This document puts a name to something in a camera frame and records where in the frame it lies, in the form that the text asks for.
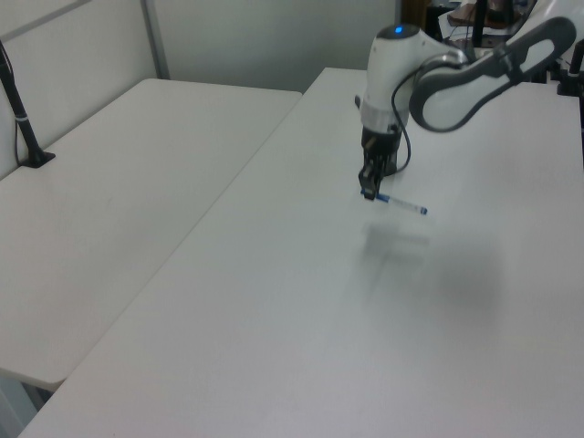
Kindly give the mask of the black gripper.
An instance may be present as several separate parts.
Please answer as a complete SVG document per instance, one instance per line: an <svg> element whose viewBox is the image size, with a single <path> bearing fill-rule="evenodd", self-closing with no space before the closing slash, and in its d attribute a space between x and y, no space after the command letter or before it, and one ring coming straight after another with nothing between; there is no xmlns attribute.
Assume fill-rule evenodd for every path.
<svg viewBox="0 0 584 438"><path fill-rule="evenodd" d="M401 138L402 130L396 125L391 125L389 133L362 129L364 165L359 173L359 182L360 193L365 199L374 201L379 194L382 176L388 177L397 172L397 153Z"/></svg>

